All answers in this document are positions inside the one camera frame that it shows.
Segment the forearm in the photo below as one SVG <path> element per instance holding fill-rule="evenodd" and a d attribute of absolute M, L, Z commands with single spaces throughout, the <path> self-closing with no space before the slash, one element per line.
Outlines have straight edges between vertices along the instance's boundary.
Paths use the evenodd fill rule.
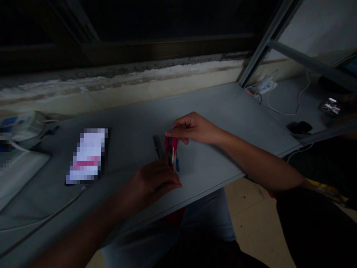
<path fill-rule="evenodd" d="M 279 157 L 223 131 L 216 143 L 256 183 L 272 193 L 306 185 L 306 179 Z"/>
<path fill-rule="evenodd" d="M 122 220 L 110 197 L 85 221 L 47 249 L 30 267 L 85 267 L 105 238 Z"/>

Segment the hand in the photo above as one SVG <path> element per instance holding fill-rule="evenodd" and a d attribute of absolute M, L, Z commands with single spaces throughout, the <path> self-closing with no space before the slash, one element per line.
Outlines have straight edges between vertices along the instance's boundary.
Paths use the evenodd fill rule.
<path fill-rule="evenodd" d="M 115 194 L 118 213 L 123 219 L 130 217 L 175 188 L 182 188 L 182 184 L 165 161 L 148 164 Z"/>
<path fill-rule="evenodd" d="M 191 112 L 175 121 L 174 128 L 166 132 L 166 136 L 180 138 L 188 144 L 188 138 L 201 143 L 215 144 L 224 131 L 212 124 L 196 112 Z"/>

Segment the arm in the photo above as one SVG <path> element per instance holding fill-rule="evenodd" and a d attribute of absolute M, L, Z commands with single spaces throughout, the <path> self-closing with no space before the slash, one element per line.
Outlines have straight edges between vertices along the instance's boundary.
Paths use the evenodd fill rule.
<path fill-rule="evenodd" d="M 29 267 L 85 267 L 119 222 L 181 187 L 178 175 L 164 162 L 144 166 L 116 194 Z"/>
<path fill-rule="evenodd" d="M 175 128 L 166 135 L 181 138 L 185 144 L 189 143 L 187 138 L 191 138 L 220 147 L 252 180 L 274 194 L 297 186 L 313 189 L 296 169 L 282 159 L 218 128 L 195 112 L 177 119 Z"/>

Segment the person's left hand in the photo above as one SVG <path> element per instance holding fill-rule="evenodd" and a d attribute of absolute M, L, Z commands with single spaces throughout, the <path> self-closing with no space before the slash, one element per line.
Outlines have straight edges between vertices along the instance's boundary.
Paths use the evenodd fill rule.
<path fill-rule="evenodd" d="M 117 211 L 121 218 L 130 217 L 175 188 L 182 188 L 182 184 L 165 161 L 148 164 L 115 194 Z"/>

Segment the power strip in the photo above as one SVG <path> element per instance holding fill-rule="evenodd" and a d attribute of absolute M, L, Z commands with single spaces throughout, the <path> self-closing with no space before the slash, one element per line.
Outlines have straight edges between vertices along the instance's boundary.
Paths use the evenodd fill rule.
<path fill-rule="evenodd" d="M 37 137 L 45 127 L 46 117 L 38 112 L 28 112 L 12 117 L 2 118 L 0 128 L 12 133 L 11 139 L 16 142 Z"/>

